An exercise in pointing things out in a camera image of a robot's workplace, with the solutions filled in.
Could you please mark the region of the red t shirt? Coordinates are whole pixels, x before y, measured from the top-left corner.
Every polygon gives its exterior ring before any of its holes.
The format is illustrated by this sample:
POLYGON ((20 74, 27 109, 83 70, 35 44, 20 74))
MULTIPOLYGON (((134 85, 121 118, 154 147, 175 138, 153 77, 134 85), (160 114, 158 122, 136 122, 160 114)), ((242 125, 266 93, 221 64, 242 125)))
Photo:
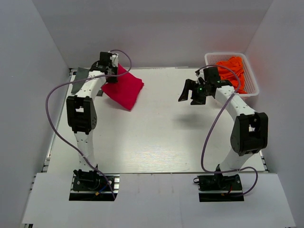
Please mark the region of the red t shirt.
POLYGON ((107 83, 101 87, 102 91, 123 108, 131 111, 144 83, 131 73, 118 77, 117 83, 107 83))

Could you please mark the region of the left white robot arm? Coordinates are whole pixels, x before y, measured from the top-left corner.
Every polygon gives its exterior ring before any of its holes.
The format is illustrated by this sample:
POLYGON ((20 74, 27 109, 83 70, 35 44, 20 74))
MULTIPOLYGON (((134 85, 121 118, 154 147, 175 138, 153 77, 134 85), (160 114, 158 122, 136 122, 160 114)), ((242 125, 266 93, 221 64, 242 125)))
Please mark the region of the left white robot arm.
POLYGON ((79 169, 90 171, 89 162, 98 167, 93 147, 93 132, 97 126, 97 114, 94 99, 107 81, 104 75, 118 74, 118 54, 113 52, 100 52, 99 60, 85 69, 86 81, 80 83, 80 88, 72 92, 66 99, 67 121, 76 138, 79 155, 79 169))

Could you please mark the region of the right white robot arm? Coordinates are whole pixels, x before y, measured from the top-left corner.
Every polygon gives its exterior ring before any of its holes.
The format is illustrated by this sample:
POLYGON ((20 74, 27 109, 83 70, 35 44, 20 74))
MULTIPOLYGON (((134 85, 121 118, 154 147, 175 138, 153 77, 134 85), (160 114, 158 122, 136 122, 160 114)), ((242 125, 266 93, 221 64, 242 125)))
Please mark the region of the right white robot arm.
POLYGON ((268 116, 258 113, 248 106, 229 80, 219 76, 219 65, 207 65, 196 71, 197 80, 187 79, 178 101, 191 99, 192 105, 204 105, 206 98, 212 96, 222 104, 234 120, 230 136, 231 149, 224 161, 214 171, 215 185, 226 189, 231 185, 231 176, 244 170, 244 164, 254 154, 266 148, 268 142, 268 116))

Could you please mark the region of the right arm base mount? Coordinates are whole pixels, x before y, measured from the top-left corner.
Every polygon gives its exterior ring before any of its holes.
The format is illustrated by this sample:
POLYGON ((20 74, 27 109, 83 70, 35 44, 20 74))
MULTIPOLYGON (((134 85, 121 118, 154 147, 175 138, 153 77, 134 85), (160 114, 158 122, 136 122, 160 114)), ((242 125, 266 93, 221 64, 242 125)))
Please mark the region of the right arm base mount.
POLYGON ((200 175, 193 179, 198 185, 200 202, 241 202, 244 201, 243 189, 238 174, 200 175))

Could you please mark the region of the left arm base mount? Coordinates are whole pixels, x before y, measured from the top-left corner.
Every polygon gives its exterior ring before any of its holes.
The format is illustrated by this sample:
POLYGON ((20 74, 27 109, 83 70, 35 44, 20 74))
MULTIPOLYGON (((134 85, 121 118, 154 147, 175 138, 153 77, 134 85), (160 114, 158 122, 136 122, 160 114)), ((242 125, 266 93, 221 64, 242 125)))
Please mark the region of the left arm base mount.
POLYGON ((119 174, 102 174, 96 171, 73 171, 69 201, 114 201, 120 183, 119 174))

